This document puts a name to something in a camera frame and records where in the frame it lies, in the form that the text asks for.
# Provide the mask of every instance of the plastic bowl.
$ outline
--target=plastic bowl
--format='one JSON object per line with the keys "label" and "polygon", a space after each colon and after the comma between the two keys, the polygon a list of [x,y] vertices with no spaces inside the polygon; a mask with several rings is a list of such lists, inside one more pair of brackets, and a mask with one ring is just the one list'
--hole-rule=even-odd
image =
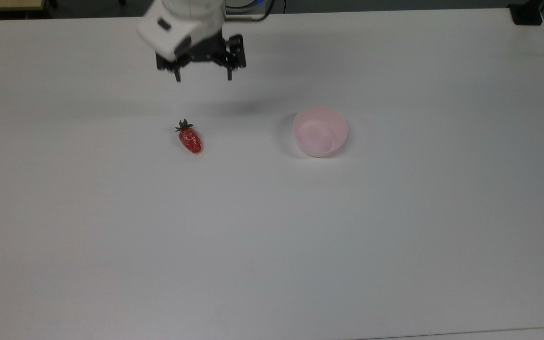
{"label": "plastic bowl", "polygon": [[293,134],[301,151],[312,157],[325,157],[346,141],[348,125],[336,110],[312,106],[297,114]]}

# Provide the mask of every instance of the wooden table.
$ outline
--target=wooden table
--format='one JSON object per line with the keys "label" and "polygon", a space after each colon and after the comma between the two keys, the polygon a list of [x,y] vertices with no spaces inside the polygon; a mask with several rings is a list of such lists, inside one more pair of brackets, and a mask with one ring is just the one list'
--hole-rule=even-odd
{"label": "wooden table", "polygon": [[0,0],[0,11],[39,11],[45,0]]}

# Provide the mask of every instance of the black object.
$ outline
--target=black object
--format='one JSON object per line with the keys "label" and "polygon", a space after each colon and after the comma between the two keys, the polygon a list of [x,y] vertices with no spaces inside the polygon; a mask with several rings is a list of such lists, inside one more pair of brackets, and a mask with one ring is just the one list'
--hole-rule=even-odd
{"label": "black object", "polygon": [[270,13],[272,13],[272,8],[274,7],[274,3],[276,0],[270,0],[270,6],[268,6],[268,9],[266,9],[266,12],[263,14],[263,17],[260,17],[259,19],[253,19],[253,21],[264,21]]}
{"label": "black object", "polygon": [[538,9],[544,0],[529,0],[523,5],[509,5],[511,11],[511,19],[513,23],[521,26],[540,26],[543,23],[543,18],[540,15],[541,10]]}
{"label": "black object", "polygon": [[158,19],[157,23],[166,31],[171,29],[171,25],[167,21],[165,21],[165,19],[163,19],[162,17]]}
{"label": "black object", "polygon": [[231,36],[224,40],[222,31],[190,47],[190,37],[184,39],[182,45],[175,49],[176,59],[169,61],[157,53],[157,69],[166,69],[175,74],[175,80],[180,82],[179,69],[190,62],[214,62],[228,70],[228,80],[232,80],[233,69],[247,67],[245,49],[242,45],[242,35]]}

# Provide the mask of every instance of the red strawberry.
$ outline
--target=red strawberry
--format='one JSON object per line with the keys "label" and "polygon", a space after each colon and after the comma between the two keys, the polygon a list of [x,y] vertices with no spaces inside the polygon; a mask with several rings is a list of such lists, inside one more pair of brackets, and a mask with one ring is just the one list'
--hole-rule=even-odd
{"label": "red strawberry", "polygon": [[188,124],[186,119],[184,122],[179,121],[179,127],[176,127],[176,132],[179,131],[179,141],[190,150],[191,153],[201,152],[201,140],[199,139],[196,131],[192,129],[192,124]]}

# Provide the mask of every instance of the black cable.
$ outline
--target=black cable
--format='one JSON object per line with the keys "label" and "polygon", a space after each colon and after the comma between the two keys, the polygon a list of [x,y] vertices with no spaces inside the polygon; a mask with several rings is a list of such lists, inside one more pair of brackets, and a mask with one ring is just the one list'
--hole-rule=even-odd
{"label": "black cable", "polygon": [[266,10],[266,13],[263,15],[263,17],[260,17],[259,19],[253,19],[253,21],[254,22],[264,21],[264,19],[267,18],[268,15],[270,15],[270,13],[272,13],[272,7],[274,7],[275,2],[276,2],[276,0],[271,0],[270,1],[270,7],[268,7],[268,9]]}
{"label": "black cable", "polygon": [[250,9],[251,7],[255,7],[258,2],[258,0],[253,0],[250,4],[248,5],[244,5],[244,6],[239,6],[239,7],[234,7],[234,6],[228,6],[226,5],[226,8],[227,9]]}

